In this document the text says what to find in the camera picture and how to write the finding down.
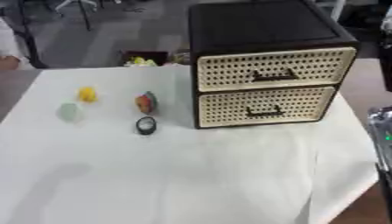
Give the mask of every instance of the chair leg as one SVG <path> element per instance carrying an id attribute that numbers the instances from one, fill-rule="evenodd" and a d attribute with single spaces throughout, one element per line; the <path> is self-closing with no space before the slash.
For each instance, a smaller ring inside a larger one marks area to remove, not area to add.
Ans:
<path id="1" fill-rule="evenodd" d="M 35 39 L 30 33 L 29 30 L 24 32 L 22 31 L 15 31 L 15 33 L 21 37 L 24 42 L 26 43 L 27 50 L 29 52 L 30 63 L 36 68 L 48 68 L 40 59 L 39 59 L 39 52 L 37 50 L 37 46 L 35 44 Z"/>
<path id="2" fill-rule="evenodd" d="M 25 15 L 25 0 L 17 0 L 17 8 L 19 10 L 20 19 L 22 20 L 22 26 L 28 30 L 28 20 Z"/>
<path id="3" fill-rule="evenodd" d="M 90 24 L 90 21 L 88 20 L 88 14 L 86 13 L 86 10 L 84 9 L 83 3 L 81 2 L 81 0 L 78 0 L 78 4 L 79 4 L 80 12 L 83 15 L 84 22 L 86 24 L 86 29 L 88 31 L 91 31 L 91 24 Z"/>

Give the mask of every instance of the drawer handle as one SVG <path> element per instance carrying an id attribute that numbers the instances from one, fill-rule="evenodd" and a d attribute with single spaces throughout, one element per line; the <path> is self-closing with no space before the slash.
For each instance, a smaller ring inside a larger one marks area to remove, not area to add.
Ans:
<path id="1" fill-rule="evenodd" d="M 259 74 L 258 71 L 253 71 L 253 80 L 252 81 L 285 81 L 285 80 L 297 80 L 298 76 L 294 74 L 294 71 L 291 68 L 287 68 L 288 75 L 283 76 L 271 76 L 264 77 Z"/>
<path id="2" fill-rule="evenodd" d="M 274 106 L 274 112 L 262 112 L 262 113 L 253 113 L 250 107 L 247 107 L 247 116 L 281 116 L 284 112 L 280 109 L 278 105 Z"/>

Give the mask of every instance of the gray carpet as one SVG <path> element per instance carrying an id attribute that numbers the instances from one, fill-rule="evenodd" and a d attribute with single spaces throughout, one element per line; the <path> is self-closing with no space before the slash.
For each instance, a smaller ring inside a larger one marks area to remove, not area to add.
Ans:
<path id="1" fill-rule="evenodd" d="M 137 3 L 143 12 L 125 11 L 127 4 L 106 2 L 88 15 L 87 31 L 76 3 L 61 18 L 39 5 L 27 5 L 30 27 L 42 60 L 52 68 L 116 66 L 123 50 L 173 51 L 187 46 L 186 12 L 190 4 L 214 0 L 151 0 Z"/>

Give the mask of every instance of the yellow toy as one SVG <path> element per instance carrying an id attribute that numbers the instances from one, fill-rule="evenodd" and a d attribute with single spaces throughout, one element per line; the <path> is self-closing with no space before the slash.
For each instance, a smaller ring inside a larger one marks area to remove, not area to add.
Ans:
<path id="1" fill-rule="evenodd" d="M 93 87 L 81 87 L 79 89 L 79 100 L 83 102 L 95 102 L 97 100 L 96 92 Z"/>

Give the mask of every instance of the floor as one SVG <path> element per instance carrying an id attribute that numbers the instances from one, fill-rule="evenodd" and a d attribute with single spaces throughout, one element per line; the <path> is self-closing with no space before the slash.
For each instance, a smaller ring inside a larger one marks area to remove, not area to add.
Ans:
<path id="1" fill-rule="evenodd" d="M 124 5 L 106 2 L 105 9 L 89 11 L 92 31 L 86 31 L 75 4 L 62 11 L 63 18 L 36 5 L 29 6 L 28 12 L 42 60 L 50 67 L 113 67 L 118 65 L 120 51 L 173 51 L 186 46 L 186 9 L 204 2 L 216 1 L 154 0 L 136 6 L 144 8 L 143 12 L 125 11 Z M 374 58 L 376 54 L 375 44 L 362 44 L 360 58 Z M 347 76 L 342 94 L 365 123 L 368 108 L 391 104 L 392 93 L 384 89 L 377 59 L 360 59 Z M 378 185 L 333 222 L 354 223 L 387 223 Z"/>

